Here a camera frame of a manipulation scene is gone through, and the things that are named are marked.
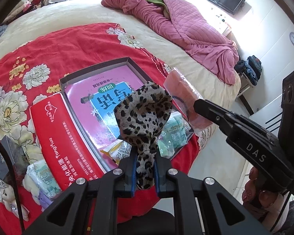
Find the person's right hand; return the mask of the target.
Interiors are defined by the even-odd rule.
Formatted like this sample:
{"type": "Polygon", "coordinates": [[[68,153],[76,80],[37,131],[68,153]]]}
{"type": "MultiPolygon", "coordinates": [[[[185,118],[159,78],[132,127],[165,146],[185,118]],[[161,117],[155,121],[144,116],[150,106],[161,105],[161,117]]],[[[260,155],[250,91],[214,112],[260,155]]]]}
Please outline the person's right hand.
{"type": "Polygon", "coordinates": [[[284,221],[289,207],[286,206],[284,210],[282,208],[289,201],[288,194],[259,189],[256,185],[258,177],[259,171],[252,167],[242,193],[243,206],[261,223],[274,223],[279,214],[284,221]]]}

